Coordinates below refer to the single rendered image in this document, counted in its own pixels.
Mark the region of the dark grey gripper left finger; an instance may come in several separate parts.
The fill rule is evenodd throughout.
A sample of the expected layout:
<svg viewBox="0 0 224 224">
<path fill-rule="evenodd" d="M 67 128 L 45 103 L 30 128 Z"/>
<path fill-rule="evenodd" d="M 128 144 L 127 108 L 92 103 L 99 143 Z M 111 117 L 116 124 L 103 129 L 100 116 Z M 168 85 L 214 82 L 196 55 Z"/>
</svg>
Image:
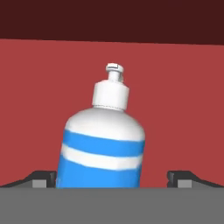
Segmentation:
<svg viewBox="0 0 224 224">
<path fill-rule="evenodd" d="M 33 171 L 24 179 L 2 185 L 2 188 L 54 188 L 56 184 L 56 177 L 56 171 Z"/>
</svg>

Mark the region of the white and blue soap dispenser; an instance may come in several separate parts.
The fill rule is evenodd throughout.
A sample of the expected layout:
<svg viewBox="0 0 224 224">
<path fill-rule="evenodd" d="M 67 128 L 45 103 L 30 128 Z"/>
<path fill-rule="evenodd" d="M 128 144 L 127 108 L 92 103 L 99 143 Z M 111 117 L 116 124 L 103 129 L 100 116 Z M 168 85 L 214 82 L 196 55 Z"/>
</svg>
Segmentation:
<svg viewBox="0 0 224 224">
<path fill-rule="evenodd" d="M 145 133 L 125 113 L 130 89 L 123 67 L 106 65 L 108 78 L 94 85 L 92 107 L 65 125 L 56 186 L 58 188 L 136 188 L 144 156 Z"/>
</svg>

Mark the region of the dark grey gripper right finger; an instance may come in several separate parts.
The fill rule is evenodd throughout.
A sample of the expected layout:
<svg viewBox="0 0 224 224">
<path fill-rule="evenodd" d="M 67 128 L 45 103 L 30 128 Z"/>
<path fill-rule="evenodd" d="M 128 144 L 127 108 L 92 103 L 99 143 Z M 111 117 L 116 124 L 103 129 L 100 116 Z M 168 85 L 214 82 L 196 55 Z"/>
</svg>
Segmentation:
<svg viewBox="0 0 224 224">
<path fill-rule="evenodd" d="M 201 179 L 191 171 L 168 171 L 167 179 L 167 187 L 169 188 L 224 188 L 224 185 Z"/>
</svg>

